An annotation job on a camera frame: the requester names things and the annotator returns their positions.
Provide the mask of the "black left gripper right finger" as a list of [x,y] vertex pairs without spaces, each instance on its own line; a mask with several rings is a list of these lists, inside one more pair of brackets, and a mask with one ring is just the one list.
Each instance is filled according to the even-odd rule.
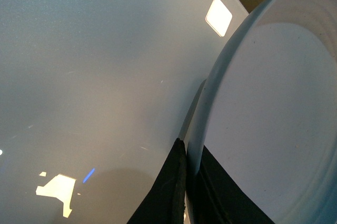
[[273,223],[234,182],[207,147],[195,187],[187,188],[191,223]]

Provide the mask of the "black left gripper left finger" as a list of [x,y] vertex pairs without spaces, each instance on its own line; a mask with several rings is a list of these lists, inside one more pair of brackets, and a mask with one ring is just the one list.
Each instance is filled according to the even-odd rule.
[[177,138],[149,193],[128,223],[183,223],[185,191],[185,144]]

